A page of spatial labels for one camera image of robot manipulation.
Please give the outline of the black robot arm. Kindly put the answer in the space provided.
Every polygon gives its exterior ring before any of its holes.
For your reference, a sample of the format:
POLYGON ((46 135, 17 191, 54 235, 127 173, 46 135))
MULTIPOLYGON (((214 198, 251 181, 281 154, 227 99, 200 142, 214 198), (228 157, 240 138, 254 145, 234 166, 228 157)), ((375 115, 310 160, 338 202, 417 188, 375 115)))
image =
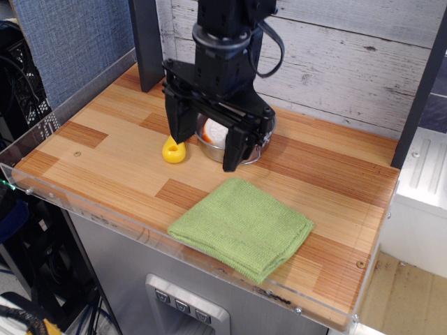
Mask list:
POLYGON ((276 1, 199 1, 192 36, 196 43, 192 64, 163 62, 163 92, 170 134, 176 142, 189 139, 199 115, 228 129, 223 170, 233 172, 255 147, 264 147, 276 127, 274 110, 256 93, 256 77, 278 71, 258 71, 263 35, 285 47, 266 23, 277 13, 276 1))

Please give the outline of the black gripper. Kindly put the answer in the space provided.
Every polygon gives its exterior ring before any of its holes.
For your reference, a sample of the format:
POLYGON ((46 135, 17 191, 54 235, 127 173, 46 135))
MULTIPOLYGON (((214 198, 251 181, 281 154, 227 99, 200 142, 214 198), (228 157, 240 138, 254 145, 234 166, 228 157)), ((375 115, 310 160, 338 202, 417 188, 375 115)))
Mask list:
POLYGON ((238 26, 234 36, 195 24, 194 63, 166 59, 163 83, 170 134, 176 143, 196 131, 198 114, 228 129, 223 156, 224 172, 236 171, 242 161, 261 157, 256 143, 268 142, 275 127, 273 109, 255 92, 263 34, 274 38, 268 24, 238 26))

